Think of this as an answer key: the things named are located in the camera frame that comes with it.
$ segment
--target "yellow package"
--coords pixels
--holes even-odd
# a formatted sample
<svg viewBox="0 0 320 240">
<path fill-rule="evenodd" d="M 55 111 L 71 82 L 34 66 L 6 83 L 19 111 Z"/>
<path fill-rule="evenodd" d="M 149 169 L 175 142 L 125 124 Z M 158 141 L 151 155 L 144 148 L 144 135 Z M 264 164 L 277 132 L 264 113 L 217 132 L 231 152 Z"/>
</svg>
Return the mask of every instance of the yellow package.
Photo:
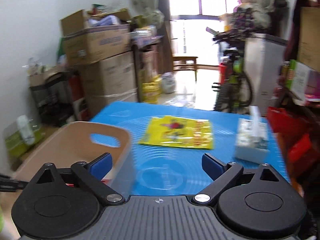
<svg viewBox="0 0 320 240">
<path fill-rule="evenodd" d="M 196 120 L 166 115 L 153 117 L 140 144 L 213 149 L 213 133 L 209 120 Z"/>
</svg>

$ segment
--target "wooden chair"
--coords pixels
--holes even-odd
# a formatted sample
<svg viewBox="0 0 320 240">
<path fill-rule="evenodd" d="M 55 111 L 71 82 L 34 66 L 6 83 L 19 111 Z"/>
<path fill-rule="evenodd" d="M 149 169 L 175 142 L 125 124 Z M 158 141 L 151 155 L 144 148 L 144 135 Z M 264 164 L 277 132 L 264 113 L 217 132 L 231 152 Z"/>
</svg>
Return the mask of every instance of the wooden chair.
<svg viewBox="0 0 320 240">
<path fill-rule="evenodd" d="M 197 58 L 187 55 L 173 55 L 172 60 L 173 62 L 179 61 L 178 64 L 173 63 L 173 71 L 185 71 L 191 70 L 195 72 L 196 82 L 197 82 Z"/>
</svg>

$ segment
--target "blue table mat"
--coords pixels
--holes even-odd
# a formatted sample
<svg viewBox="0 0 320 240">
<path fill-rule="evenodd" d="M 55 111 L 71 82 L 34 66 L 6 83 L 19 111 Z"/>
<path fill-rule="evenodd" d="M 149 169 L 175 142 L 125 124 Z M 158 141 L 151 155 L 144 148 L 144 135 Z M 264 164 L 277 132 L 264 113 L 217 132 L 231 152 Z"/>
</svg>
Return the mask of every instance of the blue table mat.
<svg viewBox="0 0 320 240">
<path fill-rule="evenodd" d="M 152 117 L 172 115 L 177 117 L 208 119 L 214 133 L 214 149 L 184 149 L 138 144 Z M 116 125 L 128 130 L 132 136 L 132 154 L 137 177 L 132 195 L 183 195 L 195 194 L 212 180 L 202 170 L 201 158 L 210 153 L 221 161 L 238 162 L 245 168 L 257 168 L 255 163 L 233 157 L 238 119 L 249 116 L 204 111 L 185 107 L 151 105 L 146 103 L 114 102 L 97 114 L 92 122 Z M 116 146 L 111 137 L 95 134 L 98 143 Z M 271 164 L 286 180 L 288 175 L 281 152 L 268 127 L 269 154 L 265 162 Z"/>
</svg>

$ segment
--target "stacked cardboard box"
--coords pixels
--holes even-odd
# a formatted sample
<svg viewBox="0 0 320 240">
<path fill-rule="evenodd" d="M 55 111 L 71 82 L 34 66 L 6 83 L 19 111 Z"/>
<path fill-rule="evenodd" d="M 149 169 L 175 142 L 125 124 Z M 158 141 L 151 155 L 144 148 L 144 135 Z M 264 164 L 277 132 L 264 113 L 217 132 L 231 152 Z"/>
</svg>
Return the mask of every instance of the stacked cardboard box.
<svg viewBox="0 0 320 240">
<path fill-rule="evenodd" d="M 114 101 L 137 101 L 129 25 L 89 27 L 80 10 L 61 20 L 63 48 L 77 65 L 85 98 L 96 115 Z"/>
</svg>

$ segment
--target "ribbed gray surface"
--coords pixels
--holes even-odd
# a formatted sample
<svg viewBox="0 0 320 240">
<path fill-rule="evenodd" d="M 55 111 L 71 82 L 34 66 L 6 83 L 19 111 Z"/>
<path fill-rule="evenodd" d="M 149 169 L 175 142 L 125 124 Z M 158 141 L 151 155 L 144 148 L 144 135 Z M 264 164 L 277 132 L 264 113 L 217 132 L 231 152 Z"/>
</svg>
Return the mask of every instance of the ribbed gray surface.
<svg viewBox="0 0 320 240">
<path fill-rule="evenodd" d="M 225 229 L 209 207 L 184 196 L 131 196 L 105 209 L 99 221 L 69 240 L 243 240 Z"/>
</svg>

